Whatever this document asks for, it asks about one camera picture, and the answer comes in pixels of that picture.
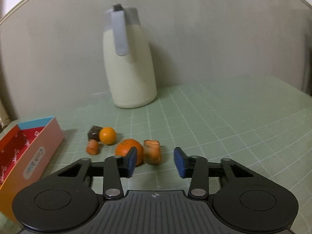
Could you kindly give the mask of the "small orange tangerine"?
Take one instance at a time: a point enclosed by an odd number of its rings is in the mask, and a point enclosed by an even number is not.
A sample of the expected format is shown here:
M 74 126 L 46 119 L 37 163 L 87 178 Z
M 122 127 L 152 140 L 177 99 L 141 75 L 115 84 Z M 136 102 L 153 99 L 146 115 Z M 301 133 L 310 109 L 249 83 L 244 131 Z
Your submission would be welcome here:
M 99 132 L 99 139 L 103 144 L 113 145 L 116 141 L 117 134 L 111 127 L 104 127 Z

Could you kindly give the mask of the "green cutting mat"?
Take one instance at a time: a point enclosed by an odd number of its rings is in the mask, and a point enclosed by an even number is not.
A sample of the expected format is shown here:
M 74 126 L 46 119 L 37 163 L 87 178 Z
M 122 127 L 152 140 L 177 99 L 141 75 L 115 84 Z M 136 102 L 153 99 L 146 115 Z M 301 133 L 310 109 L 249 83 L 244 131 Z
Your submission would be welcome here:
M 110 126 L 117 141 L 161 144 L 160 165 L 144 164 L 126 189 L 185 189 L 173 161 L 176 146 L 187 154 L 237 162 L 290 189 L 299 202 L 295 233 L 311 233 L 311 97 L 274 77 L 238 77 L 162 88 L 144 107 L 117 108 L 109 97 L 82 107 L 49 112 L 65 139 L 45 170 L 49 174 L 86 155 L 91 126 Z

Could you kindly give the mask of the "red cardboard box tray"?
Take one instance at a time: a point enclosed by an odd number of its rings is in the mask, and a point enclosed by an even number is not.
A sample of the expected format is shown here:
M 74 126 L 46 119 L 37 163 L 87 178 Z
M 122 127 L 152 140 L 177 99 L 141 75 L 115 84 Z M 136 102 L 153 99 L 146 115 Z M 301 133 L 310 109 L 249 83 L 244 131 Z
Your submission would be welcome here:
M 40 179 L 64 138 L 55 117 L 18 123 L 1 138 L 1 213 L 11 221 L 14 197 Z

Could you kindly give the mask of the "white thermos jug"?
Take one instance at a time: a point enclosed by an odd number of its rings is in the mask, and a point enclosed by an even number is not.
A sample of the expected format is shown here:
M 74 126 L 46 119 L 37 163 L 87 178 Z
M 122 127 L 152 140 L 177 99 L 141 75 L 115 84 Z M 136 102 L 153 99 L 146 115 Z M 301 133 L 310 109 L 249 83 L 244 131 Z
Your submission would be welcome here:
M 135 7 L 115 4 L 104 14 L 103 57 L 114 104 L 145 106 L 157 96 L 150 46 Z

